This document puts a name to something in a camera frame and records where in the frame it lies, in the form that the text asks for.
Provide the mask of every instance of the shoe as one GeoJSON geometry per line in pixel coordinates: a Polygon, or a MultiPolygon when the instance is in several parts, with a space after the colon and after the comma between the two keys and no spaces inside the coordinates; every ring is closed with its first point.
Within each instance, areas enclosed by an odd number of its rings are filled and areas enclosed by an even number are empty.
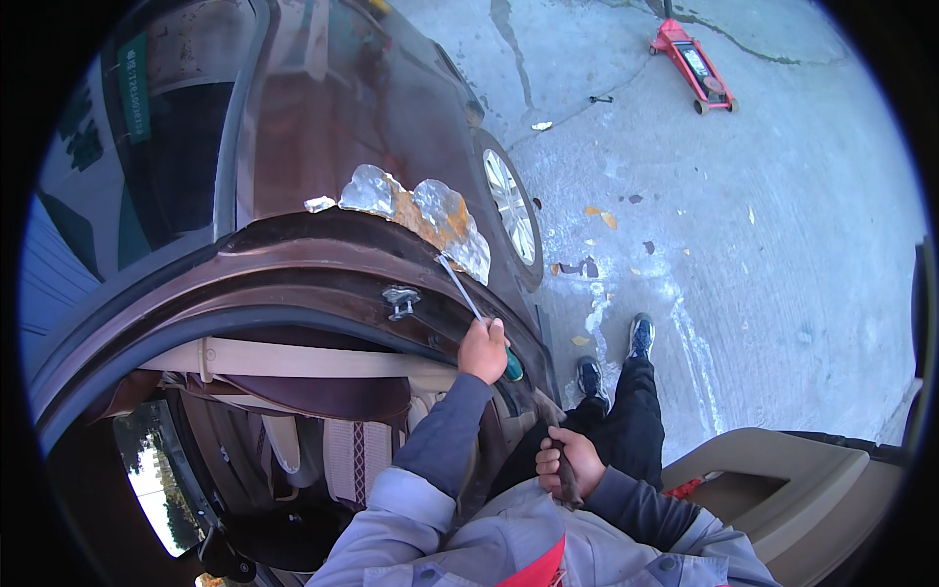
{"type": "Polygon", "coordinates": [[[607,407],[606,413],[613,407],[607,390],[603,389],[603,373],[600,365],[590,355],[580,357],[577,361],[577,385],[586,397],[599,397],[607,407]]]}
{"type": "Polygon", "coordinates": [[[641,357],[648,361],[654,341],[655,325],[652,323],[652,318],[644,312],[636,314],[632,326],[629,327],[629,355],[626,358],[641,357]]]}

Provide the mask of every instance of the pants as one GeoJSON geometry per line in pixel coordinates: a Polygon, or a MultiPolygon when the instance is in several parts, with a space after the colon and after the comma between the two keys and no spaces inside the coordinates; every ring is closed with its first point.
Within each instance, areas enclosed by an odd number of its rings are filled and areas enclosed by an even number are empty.
{"type": "MultiPolygon", "coordinates": [[[[654,368],[646,359],[626,359],[616,384],[616,401],[604,417],[599,397],[587,397],[567,412],[561,426],[586,436],[604,465],[612,466],[662,490],[662,411],[655,393],[654,368]]],[[[525,433],[502,464],[492,482],[489,501],[503,491],[537,476],[534,457],[547,438],[547,424],[540,420],[525,433]]]]}

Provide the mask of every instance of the concrete ground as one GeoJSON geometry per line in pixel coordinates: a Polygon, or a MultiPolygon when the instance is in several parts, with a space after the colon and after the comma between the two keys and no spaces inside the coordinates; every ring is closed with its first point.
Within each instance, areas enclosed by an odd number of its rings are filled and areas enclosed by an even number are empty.
{"type": "Polygon", "coordinates": [[[660,3],[393,3],[467,76],[543,203],[546,265],[595,259],[598,278],[546,267],[534,294],[568,401],[585,353],[615,389],[643,311],[665,464],[741,426],[899,442],[926,221],[889,107],[818,8],[675,0],[741,105],[702,117],[647,52],[660,3]],[[601,94],[614,102],[590,104],[601,94]],[[553,128],[531,129],[542,121],[553,128]]]}

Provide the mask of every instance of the hand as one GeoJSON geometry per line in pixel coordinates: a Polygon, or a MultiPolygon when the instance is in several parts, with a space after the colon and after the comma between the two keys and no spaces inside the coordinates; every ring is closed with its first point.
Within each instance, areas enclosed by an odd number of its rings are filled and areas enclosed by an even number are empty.
{"type": "Polygon", "coordinates": [[[485,324],[473,320],[469,325],[460,349],[456,353],[456,368],[460,373],[469,373],[492,385],[502,377],[509,359],[505,348],[505,329],[502,320],[484,318],[485,324]]]}
{"type": "Polygon", "coordinates": [[[586,500],[607,472],[607,467],[597,456],[593,443],[587,437],[567,428],[549,426],[547,434],[551,438],[541,441],[541,452],[534,457],[538,484],[546,491],[550,491],[555,499],[562,499],[561,477],[558,475],[558,468],[561,466],[559,460],[561,451],[551,448],[552,439],[560,440],[564,444],[564,455],[567,456],[567,460],[571,462],[571,469],[574,470],[580,497],[586,500]]]}

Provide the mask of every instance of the floor jack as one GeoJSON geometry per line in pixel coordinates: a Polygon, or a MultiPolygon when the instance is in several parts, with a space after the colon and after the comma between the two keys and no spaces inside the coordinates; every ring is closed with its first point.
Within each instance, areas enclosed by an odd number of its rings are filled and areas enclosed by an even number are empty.
{"type": "Polygon", "coordinates": [[[695,111],[704,116],[712,108],[740,110],[740,104],[720,78],[717,69],[707,58],[700,42],[687,35],[682,26],[671,18],[671,0],[665,0],[665,21],[658,27],[655,40],[649,39],[649,54],[664,52],[695,90],[695,111]]]}

